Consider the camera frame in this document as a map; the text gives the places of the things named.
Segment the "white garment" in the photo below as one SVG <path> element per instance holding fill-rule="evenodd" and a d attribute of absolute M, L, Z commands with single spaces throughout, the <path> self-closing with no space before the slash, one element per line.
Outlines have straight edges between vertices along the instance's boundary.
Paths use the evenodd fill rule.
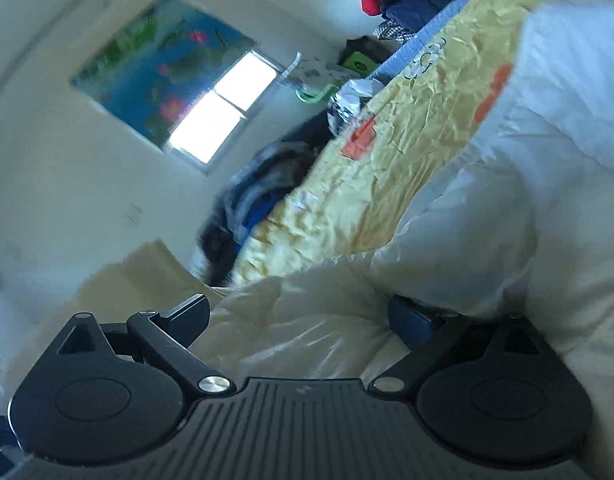
<path fill-rule="evenodd" d="M 584 464 L 614 479 L 614 0 L 528 15 L 496 104 L 386 246 L 235 289 L 192 350 L 234 382 L 370 380 L 407 354 L 395 295 L 526 315 L 591 398 Z"/>

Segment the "yellow patterned bedspread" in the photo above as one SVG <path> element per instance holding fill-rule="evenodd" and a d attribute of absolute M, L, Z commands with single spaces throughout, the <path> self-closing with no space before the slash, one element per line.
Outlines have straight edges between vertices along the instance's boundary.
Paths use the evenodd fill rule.
<path fill-rule="evenodd" d="M 386 245 L 412 197 L 474 136 L 511 71 L 525 18 L 548 1 L 470 0 L 256 227 L 234 283 Z"/>

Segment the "blue floral curtain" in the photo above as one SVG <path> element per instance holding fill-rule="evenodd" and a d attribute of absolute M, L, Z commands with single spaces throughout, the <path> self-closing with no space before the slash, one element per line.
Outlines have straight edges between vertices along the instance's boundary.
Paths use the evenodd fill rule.
<path fill-rule="evenodd" d="M 70 78 L 151 144 L 162 148 L 197 100 L 256 46 L 183 0 L 156 0 Z"/>

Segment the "light blue bed sheet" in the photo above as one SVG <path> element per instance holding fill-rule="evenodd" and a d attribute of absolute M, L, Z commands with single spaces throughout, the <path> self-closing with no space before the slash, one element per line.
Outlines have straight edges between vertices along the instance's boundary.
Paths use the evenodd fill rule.
<path fill-rule="evenodd" d="M 374 78 L 383 84 L 388 84 L 392 78 L 400 74 L 422 52 L 426 44 L 469 2 L 470 0 L 451 1 L 444 10 L 441 10 L 421 30 L 416 32 L 408 42 L 401 46 L 383 64 L 380 64 L 372 74 L 369 74 L 369 78 Z"/>

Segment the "dark blue clothes heap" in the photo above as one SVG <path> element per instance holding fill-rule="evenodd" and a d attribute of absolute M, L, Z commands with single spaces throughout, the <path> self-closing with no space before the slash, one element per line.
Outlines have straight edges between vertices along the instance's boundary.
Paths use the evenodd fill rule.
<path fill-rule="evenodd" d="M 260 148 L 231 177 L 196 235 L 200 258 L 194 264 L 195 271 L 206 284 L 229 283 L 235 260 L 249 235 L 301 184 L 332 139 L 328 113 L 322 110 Z"/>

